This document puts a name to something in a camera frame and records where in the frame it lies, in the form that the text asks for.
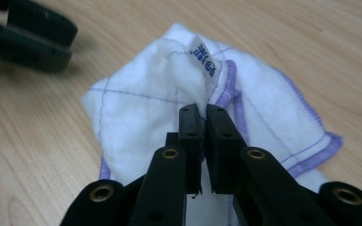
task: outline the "wooden table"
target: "wooden table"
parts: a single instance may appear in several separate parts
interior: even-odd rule
[[[0,225],[59,225],[100,165],[80,97],[176,22],[286,72],[344,137],[320,170],[362,189],[362,1],[38,2],[79,33],[63,73],[0,60]]]

